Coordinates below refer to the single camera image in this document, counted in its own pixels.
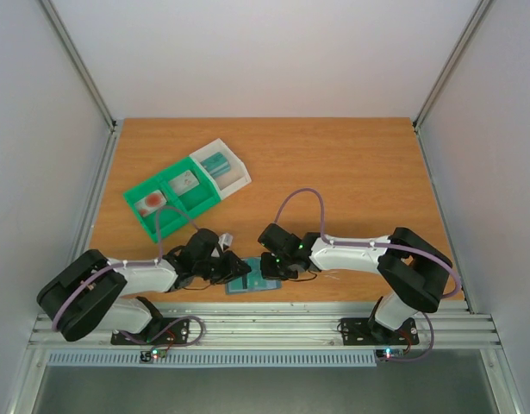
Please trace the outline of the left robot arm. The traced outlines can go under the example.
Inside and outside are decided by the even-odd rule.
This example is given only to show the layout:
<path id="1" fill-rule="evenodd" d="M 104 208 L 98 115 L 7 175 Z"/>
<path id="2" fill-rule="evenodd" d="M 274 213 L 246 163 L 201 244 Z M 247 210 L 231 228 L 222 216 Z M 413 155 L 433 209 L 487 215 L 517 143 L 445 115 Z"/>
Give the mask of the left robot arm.
<path id="1" fill-rule="evenodd" d="M 250 266 L 230 244 L 229 234 L 199 229 L 152 260 L 116 260 L 89 249 L 42 287 L 36 302 L 68 342 L 109 329 L 132 343 L 155 344 L 171 324 L 145 293 L 183 290 L 196 278 L 225 285 L 248 275 Z"/>

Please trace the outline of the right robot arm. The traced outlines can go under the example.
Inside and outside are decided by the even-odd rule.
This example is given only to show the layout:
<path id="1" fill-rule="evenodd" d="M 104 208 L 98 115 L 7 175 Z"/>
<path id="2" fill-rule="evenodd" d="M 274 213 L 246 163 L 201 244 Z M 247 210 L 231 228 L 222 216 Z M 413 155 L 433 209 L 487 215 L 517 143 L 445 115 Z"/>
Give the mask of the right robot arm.
<path id="1" fill-rule="evenodd" d="M 265 248 L 260 272 L 265 279 L 297 280 L 302 273 L 347 270 L 380 275 L 391 294 L 380 298 L 365 334 L 386 344 L 418 313 L 434 313 L 452 271 L 452 262 L 410 229 L 371 239 L 307 233 L 300 238 L 276 223 L 258 238 Z"/>

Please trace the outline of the teal AION VIP card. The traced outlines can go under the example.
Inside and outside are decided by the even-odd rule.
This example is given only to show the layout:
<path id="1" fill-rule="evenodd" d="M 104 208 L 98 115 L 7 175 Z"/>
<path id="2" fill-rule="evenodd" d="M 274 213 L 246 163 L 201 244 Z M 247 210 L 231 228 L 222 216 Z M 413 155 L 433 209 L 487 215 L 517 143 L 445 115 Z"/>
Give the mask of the teal AION VIP card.
<path id="1" fill-rule="evenodd" d="M 242 280 L 228 283 L 225 287 L 225 292 L 227 295 L 236 295 L 250 292 L 260 292 L 266 287 L 266 282 L 260 276 L 247 275 Z"/>

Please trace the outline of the teal leather card holder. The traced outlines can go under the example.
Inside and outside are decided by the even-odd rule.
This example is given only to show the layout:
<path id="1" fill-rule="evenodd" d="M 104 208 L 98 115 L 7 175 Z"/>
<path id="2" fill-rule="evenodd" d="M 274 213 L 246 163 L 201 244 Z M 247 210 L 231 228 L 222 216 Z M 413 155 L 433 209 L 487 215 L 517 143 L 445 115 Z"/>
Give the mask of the teal leather card holder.
<path id="1" fill-rule="evenodd" d="M 261 259 L 259 257 L 246 258 L 244 262 L 251 268 L 251 271 L 238 279 L 228 282 L 225 287 L 227 295 L 268 292 L 279 290 L 282 287 L 282 283 L 279 280 L 263 278 L 260 270 Z"/>

